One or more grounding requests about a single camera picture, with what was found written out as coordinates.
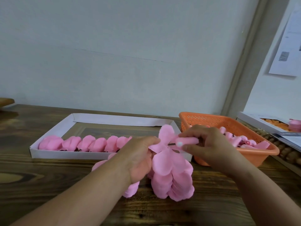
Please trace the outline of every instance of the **white cardboard box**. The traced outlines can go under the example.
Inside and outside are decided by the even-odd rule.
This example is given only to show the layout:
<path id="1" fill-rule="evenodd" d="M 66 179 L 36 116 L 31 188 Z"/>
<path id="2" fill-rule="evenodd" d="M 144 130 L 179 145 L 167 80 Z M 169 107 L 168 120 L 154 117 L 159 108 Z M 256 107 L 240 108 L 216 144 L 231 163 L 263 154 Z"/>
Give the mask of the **white cardboard box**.
<path id="1" fill-rule="evenodd" d="M 237 118 L 243 120 L 244 122 L 254 126 L 255 128 L 260 128 L 265 130 L 268 133 L 277 133 L 277 132 L 287 132 L 284 129 L 278 128 L 275 125 L 272 125 L 261 118 L 270 119 L 270 120 L 279 120 L 288 125 L 288 120 L 281 119 L 275 116 L 270 115 L 262 115 L 262 114 L 251 114 L 246 112 L 239 112 L 237 114 Z"/>
<path id="2" fill-rule="evenodd" d="M 143 117 L 127 117 L 127 116 L 112 116 L 101 114 L 86 114 L 72 113 L 47 133 L 41 136 L 30 147 L 29 151 L 32 158 L 39 159 L 95 159 L 105 160 L 111 153 L 108 152 L 67 152 L 67 151 L 47 151 L 39 150 L 40 142 L 47 136 L 56 135 L 62 137 L 73 125 L 77 122 L 90 124 L 110 124 L 110 125 L 125 125 L 125 126 L 162 126 L 169 124 L 173 127 L 175 134 L 181 133 L 178 126 L 173 120 L 159 118 L 143 118 Z M 181 153 L 186 160 L 191 161 L 192 155 L 183 152 Z"/>

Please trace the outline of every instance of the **wooden table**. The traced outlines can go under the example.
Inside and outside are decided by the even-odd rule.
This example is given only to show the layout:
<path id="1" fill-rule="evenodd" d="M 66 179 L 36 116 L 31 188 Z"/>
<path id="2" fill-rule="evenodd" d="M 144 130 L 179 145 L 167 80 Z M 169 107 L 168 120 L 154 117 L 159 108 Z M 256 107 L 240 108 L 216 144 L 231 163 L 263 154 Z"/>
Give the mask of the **wooden table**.
<path id="1" fill-rule="evenodd" d="M 0 111 L 0 225 L 9 225 L 91 171 L 96 161 L 32 159 L 28 151 L 50 128 L 78 112 L 129 115 L 29 105 Z M 180 125 L 179 118 L 169 119 Z M 149 179 L 144 178 L 137 194 L 122 197 L 103 225 L 254 225 L 231 179 L 210 167 L 192 165 L 195 193 L 191 199 L 175 202 L 156 198 Z M 301 204 L 298 175 L 271 157 L 260 169 Z"/>

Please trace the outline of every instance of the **perforated basket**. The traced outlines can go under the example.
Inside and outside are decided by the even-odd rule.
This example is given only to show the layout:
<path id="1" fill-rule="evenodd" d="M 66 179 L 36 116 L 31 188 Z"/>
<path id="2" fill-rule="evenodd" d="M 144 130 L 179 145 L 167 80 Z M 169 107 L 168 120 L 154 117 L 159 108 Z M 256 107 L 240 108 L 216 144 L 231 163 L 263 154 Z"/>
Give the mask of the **perforated basket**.
<path id="1" fill-rule="evenodd" d="M 261 137 L 251 129 L 247 128 L 238 121 L 224 116 L 181 112 L 179 117 L 182 121 L 181 131 L 185 131 L 190 125 L 200 124 L 209 125 L 210 127 L 225 127 L 228 132 L 233 133 L 236 136 L 246 136 L 249 140 L 255 140 L 256 143 L 260 143 L 265 138 Z M 256 167 L 260 166 L 262 162 L 270 155 L 276 156 L 279 154 L 279 149 L 270 142 L 268 149 L 249 149 L 249 148 L 237 148 L 237 150 L 243 154 L 251 163 Z M 201 158 L 194 156 L 195 161 L 203 166 L 209 166 Z"/>

